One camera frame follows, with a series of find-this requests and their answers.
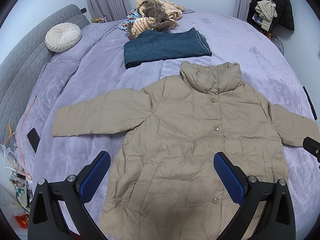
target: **red packet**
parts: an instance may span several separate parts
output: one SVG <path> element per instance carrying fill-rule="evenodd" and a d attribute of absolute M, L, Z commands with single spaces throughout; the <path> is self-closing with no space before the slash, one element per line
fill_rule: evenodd
<path fill-rule="evenodd" d="M 28 222 L 29 222 L 28 214 L 24 214 L 22 216 L 15 216 L 14 218 L 16 219 L 16 221 L 18 222 L 21 228 L 28 228 Z"/>

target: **jacket sleeve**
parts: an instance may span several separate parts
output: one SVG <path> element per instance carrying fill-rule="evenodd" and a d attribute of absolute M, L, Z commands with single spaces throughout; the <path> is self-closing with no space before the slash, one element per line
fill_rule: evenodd
<path fill-rule="evenodd" d="M 292 113 L 283 106 L 272 105 L 262 94 L 255 90 L 272 127 L 284 144 L 302 147 L 305 137 L 320 141 L 318 125 L 309 118 Z"/>
<path fill-rule="evenodd" d="M 284 12 L 280 20 L 280 25 L 291 31 L 294 31 L 294 20 L 290 0 L 285 0 Z"/>
<path fill-rule="evenodd" d="M 112 90 L 59 108 L 52 135 L 113 134 L 133 129 L 151 114 L 150 95 L 134 89 Z"/>

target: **black jacket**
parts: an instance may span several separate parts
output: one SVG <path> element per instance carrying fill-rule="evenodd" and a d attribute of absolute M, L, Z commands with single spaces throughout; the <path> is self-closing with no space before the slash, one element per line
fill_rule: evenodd
<path fill-rule="evenodd" d="M 261 0 L 252 0 L 252 2 L 250 3 L 248 22 L 252 21 L 252 16 L 256 13 L 255 7 L 257 6 L 258 1 Z M 281 26 L 294 31 L 294 22 L 290 0 L 273 0 L 273 2 L 276 4 L 276 12 L 278 17 L 273 18 L 272 24 L 274 26 L 280 24 Z"/>

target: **quilted stitching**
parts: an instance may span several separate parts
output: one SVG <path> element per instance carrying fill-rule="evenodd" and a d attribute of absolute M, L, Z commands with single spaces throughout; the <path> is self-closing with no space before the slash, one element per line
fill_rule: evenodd
<path fill-rule="evenodd" d="M 0 143 L 9 135 L 8 124 L 16 129 L 42 68 L 54 55 L 44 43 L 45 35 L 53 26 L 63 22 L 74 23 L 80 29 L 89 25 L 79 8 L 70 4 L 34 27 L 0 65 Z M 11 149 L 13 141 L 7 145 Z"/>

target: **lavender bed sheet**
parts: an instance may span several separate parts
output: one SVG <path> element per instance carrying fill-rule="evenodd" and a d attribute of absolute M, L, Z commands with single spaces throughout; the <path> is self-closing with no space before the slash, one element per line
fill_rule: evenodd
<path fill-rule="evenodd" d="M 201 65 L 238 62 L 243 80 L 271 103 L 313 119 L 306 94 L 288 62 L 270 40 L 248 23 L 206 12 L 185 14 L 178 23 L 171 32 L 185 32 L 195 27 L 207 39 L 212 56 L 160 60 L 126 70 L 123 46 L 128 38 L 117 28 L 119 22 L 90 24 L 82 31 L 82 38 L 76 46 L 55 54 L 33 89 L 27 110 L 36 95 L 37 98 L 25 118 L 20 135 L 25 164 L 34 181 L 33 189 L 40 178 L 54 182 L 64 180 L 70 174 L 78 174 L 101 150 L 108 151 L 113 161 L 124 138 L 124 133 L 53 138 L 51 130 L 57 108 L 88 100 L 109 90 L 140 90 L 159 78 L 179 74 L 183 60 Z M 36 154 L 26 139 L 33 127 L 41 137 Z M 316 159 L 303 148 L 284 145 L 283 150 L 289 169 L 296 230 L 299 230 L 311 214 L 317 212 L 320 172 Z M 20 160 L 18 149 L 15 149 L 15 155 Z M 97 224 L 108 177 L 109 173 L 91 202 L 85 205 Z M 69 228 L 76 232 L 65 205 L 62 205 L 62 211 Z"/>

